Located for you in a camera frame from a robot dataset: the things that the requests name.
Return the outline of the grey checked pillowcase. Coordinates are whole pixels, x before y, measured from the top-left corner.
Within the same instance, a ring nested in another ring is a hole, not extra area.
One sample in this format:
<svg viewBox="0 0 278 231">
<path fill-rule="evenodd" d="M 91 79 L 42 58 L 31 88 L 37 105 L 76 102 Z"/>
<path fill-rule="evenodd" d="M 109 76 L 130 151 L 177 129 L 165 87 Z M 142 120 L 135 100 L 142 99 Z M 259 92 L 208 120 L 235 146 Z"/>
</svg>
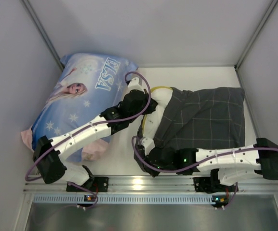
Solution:
<svg viewBox="0 0 278 231">
<path fill-rule="evenodd" d="M 171 88 L 172 98 L 153 138 L 156 147 L 219 150 L 245 146 L 242 88 Z M 143 137 L 142 122 L 137 136 Z"/>
</svg>

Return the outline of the white pillow yellow trim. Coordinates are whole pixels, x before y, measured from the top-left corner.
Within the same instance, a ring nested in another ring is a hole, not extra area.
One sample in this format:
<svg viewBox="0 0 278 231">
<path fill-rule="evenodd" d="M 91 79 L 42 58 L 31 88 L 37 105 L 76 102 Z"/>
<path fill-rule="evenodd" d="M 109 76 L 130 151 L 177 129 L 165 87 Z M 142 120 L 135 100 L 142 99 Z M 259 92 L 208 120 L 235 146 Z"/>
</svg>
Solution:
<svg viewBox="0 0 278 231">
<path fill-rule="evenodd" d="M 166 86 L 153 87 L 151 89 L 151 99 L 158 105 L 153 113 L 147 114 L 142 120 L 142 136 L 154 138 L 161 123 L 164 111 L 172 98 L 173 89 Z"/>
</svg>

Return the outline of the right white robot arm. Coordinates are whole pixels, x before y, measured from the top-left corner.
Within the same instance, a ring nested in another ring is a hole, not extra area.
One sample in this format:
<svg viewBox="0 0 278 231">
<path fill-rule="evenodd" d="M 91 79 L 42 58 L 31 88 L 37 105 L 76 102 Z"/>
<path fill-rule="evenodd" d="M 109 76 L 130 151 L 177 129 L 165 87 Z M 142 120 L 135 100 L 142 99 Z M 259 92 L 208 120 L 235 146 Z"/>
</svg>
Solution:
<svg viewBox="0 0 278 231">
<path fill-rule="evenodd" d="M 144 138 L 134 150 L 145 171 L 153 177 L 159 173 L 186 176 L 209 172 L 207 193 L 258 177 L 278 180 L 278 145 L 266 138 L 257 138 L 254 145 L 220 150 L 160 148 L 152 139 Z"/>
</svg>

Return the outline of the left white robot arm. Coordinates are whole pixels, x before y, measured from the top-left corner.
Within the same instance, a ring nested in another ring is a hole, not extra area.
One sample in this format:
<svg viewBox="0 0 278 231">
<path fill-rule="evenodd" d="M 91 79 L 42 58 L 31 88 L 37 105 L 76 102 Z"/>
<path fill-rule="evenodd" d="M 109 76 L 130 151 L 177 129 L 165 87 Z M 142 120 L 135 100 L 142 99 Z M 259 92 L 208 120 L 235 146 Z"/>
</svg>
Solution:
<svg viewBox="0 0 278 231">
<path fill-rule="evenodd" d="M 33 161 L 44 183 L 63 180 L 82 190 L 91 188 L 94 182 L 91 171 L 67 159 L 92 142 L 126 129 L 140 115 L 154 112 L 156 106 L 150 90 L 131 90 L 118 105 L 107 108 L 91 122 L 61 136 L 39 138 Z"/>
</svg>

